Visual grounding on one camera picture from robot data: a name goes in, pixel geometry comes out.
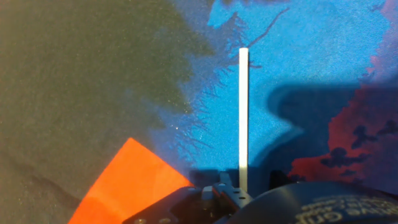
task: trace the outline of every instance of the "dark green surface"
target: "dark green surface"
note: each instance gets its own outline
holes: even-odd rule
[[[0,223],[65,223],[128,137],[190,113],[184,55],[212,54],[166,0],[12,0],[0,10]]]

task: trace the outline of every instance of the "white rod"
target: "white rod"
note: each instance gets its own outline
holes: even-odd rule
[[[239,49],[239,187],[248,191],[249,49]]]

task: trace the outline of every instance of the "blue fabric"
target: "blue fabric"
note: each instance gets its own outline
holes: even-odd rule
[[[391,36],[396,32],[391,25],[398,18],[396,1],[172,3],[215,52],[206,58],[186,56],[195,77],[181,89],[193,113],[176,115],[158,108],[167,128],[151,133],[157,154],[192,181],[196,181],[198,176],[192,174],[198,170],[204,171],[204,179],[214,178],[210,175],[214,170],[230,170],[237,178],[240,47],[249,46],[251,61],[249,187],[253,194],[266,189],[271,169],[293,174],[296,159],[330,157],[333,118],[350,107],[356,90],[385,83],[397,71],[396,49],[383,47],[398,41],[386,38],[388,32]],[[381,62],[384,58],[389,58],[388,62]],[[378,122],[380,127],[386,121]],[[358,156],[357,152],[348,149],[347,156]],[[327,167],[321,162],[318,165]],[[347,170],[347,176],[357,173]],[[308,172],[301,171],[298,176],[305,178]],[[398,192],[398,187],[389,191]]]

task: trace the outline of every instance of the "fabric surface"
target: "fabric surface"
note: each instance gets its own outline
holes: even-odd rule
[[[193,113],[162,111],[167,128],[152,132],[160,157],[192,181],[195,169],[237,169],[237,54],[249,47],[252,194],[272,169],[398,193],[397,1],[217,0],[210,13],[175,5],[215,54],[190,57],[195,76],[181,88]]]
[[[66,223],[129,138],[193,184],[398,193],[397,0],[0,1],[0,223]]]

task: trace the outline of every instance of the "orange plastic piece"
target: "orange plastic piece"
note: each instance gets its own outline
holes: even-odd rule
[[[192,184],[128,139],[91,187],[69,224],[120,224],[175,190]]]

